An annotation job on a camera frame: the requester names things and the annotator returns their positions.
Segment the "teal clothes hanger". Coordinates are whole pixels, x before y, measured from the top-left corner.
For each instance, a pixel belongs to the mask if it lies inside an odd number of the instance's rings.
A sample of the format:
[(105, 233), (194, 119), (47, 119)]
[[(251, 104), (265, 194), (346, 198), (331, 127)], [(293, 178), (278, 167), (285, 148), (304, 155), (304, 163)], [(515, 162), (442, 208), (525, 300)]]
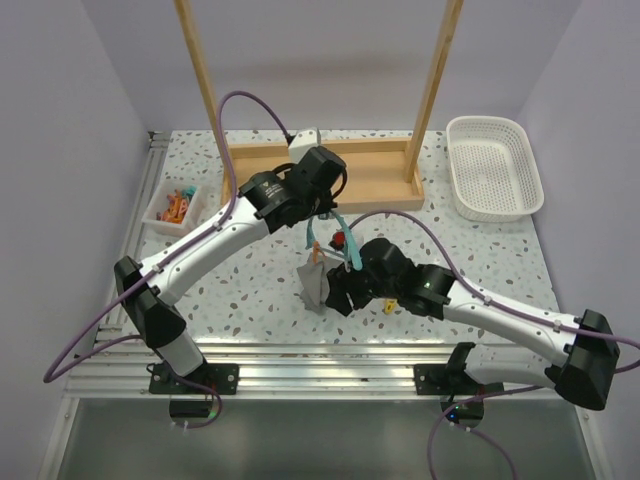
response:
[[(316, 243), (316, 237), (313, 231), (313, 221), (316, 218), (320, 218), (322, 215), (312, 216), (308, 219), (306, 225), (306, 249), (313, 249), (314, 244)], [(331, 210), (329, 213), (325, 214), (325, 217), (334, 218), (340, 225), (340, 231), (345, 234), (345, 252), (342, 254), (342, 258), (344, 259), (344, 263), (351, 263), (351, 266), (356, 270), (360, 271), (363, 268), (363, 261), (361, 259), (359, 247), (357, 245), (356, 239), (347, 225), (344, 218), (334, 210)]]

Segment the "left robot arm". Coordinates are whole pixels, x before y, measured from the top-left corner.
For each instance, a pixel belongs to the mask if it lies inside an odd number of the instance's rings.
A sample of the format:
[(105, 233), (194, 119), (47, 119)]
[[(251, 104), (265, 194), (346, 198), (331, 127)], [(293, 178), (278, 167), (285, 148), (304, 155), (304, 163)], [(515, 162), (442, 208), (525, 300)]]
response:
[(173, 370), (172, 379), (182, 390), (201, 390), (208, 369), (176, 303), (244, 247), (336, 208), (332, 188), (345, 175), (339, 156), (323, 146), (311, 147), (296, 163), (251, 176), (221, 211), (164, 251), (116, 263), (122, 307), (145, 345)]

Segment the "grey underwear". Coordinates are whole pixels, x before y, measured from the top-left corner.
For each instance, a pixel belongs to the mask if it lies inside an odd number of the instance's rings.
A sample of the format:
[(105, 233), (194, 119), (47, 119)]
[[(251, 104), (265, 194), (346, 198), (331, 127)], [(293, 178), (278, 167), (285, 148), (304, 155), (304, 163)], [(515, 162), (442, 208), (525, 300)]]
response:
[(318, 314), (325, 310), (325, 301), (329, 295), (327, 274), (333, 267), (333, 262), (328, 258), (321, 256), (314, 261), (310, 254), (306, 262), (296, 269), (302, 285), (300, 297), (306, 309)]

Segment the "orange clothespin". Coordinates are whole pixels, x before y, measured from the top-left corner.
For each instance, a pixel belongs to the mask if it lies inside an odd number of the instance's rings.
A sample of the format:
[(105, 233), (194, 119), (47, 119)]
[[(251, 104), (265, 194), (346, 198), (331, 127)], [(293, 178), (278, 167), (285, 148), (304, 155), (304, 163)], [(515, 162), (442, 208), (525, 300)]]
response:
[(311, 261), (314, 265), (324, 263), (326, 260), (326, 254), (322, 250), (320, 243), (314, 240), (311, 244)]

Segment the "yellow clothespin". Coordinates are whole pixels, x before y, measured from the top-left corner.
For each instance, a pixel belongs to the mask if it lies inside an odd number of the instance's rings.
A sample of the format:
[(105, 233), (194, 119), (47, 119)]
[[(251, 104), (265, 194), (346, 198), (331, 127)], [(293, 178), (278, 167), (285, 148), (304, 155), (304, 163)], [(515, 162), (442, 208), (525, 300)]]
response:
[(398, 303), (396, 299), (386, 299), (384, 301), (383, 312), (385, 315), (391, 315), (395, 312), (398, 307)]

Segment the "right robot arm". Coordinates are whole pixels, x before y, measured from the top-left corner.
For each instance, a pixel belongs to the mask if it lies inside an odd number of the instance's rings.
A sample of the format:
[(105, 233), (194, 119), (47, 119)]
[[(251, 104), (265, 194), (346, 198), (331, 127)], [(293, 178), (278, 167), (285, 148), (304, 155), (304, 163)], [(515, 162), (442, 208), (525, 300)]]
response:
[(415, 316), (482, 329), (518, 345), (458, 344), (430, 377), (439, 388), (467, 394), (480, 385), (530, 385), (586, 409), (605, 408), (620, 349), (601, 313), (587, 309), (575, 317), (494, 295), (448, 268), (414, 263), (385, 238), (366, 242), (360, 256), (360, 268), (328, 272), (327, 307), (348, 316), (374, 299), (394, 299)]

